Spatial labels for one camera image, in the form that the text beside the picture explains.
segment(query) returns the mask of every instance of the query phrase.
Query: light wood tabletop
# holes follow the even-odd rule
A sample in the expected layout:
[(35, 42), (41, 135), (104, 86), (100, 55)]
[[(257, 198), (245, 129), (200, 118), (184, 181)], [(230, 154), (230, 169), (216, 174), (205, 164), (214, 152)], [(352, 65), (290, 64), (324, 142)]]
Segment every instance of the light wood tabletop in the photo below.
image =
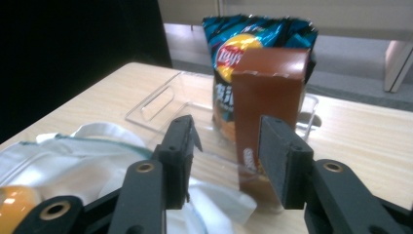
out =
[[(18, 141), (34, 141), (44, 133), (69, 135), (81, 125), (101, 121), (119, 124), (149, 141), (153, 131), (127, 121), (126, 116), (178, 73), (178, 70), (129, 63), (3, 142), (0, 150)], [(188, 74), (183, 82), (192, 96), (209, 101), (212, 80), (210, 76)], [(315, 159), (333, 159), (348, 165), (375, 196), (410, 210), (413, 202), (413, 113), (329, 97), (318, 99), (316, 113), (322, 124), (308, 139)], [(213, 167), (204, 170), (206, 176), (216, 173)], [(227, 185), (237, 187), (236, 182)], [(235, 229), (237, 233), (307, 232), (303, 211), (256, 212), (245, 225), (236, 225)]]

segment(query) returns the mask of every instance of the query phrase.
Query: brown box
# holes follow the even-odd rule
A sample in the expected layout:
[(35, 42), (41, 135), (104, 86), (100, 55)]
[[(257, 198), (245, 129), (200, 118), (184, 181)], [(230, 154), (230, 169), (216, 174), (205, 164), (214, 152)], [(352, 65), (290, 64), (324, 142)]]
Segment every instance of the brown box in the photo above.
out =
[[(257, 156), (261, 115), (283, 119), (295, 129), (309, 56), (306, 49), (248, 49), (234, 68), (237, 155), (247, 168), (264, 174)], [(261, 200), (258, 203), (278, 203), (267, 179), (241, 181), (241, 190)]]

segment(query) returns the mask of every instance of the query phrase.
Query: chip bag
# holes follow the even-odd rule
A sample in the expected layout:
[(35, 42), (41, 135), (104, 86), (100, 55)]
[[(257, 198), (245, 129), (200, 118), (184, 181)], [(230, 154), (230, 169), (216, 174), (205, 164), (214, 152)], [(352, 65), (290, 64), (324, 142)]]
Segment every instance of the chip bag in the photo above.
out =
[[(264, 47), (312, 50), (318, 32), (302, 19), (244, 15), (204, 18), (203, 27), (214, 70), (213, 121), (225, 137), (235, 141), (231, 75), (245, 50)], [(307, 65), (306, 82), (315, 64), (312, 57)]]

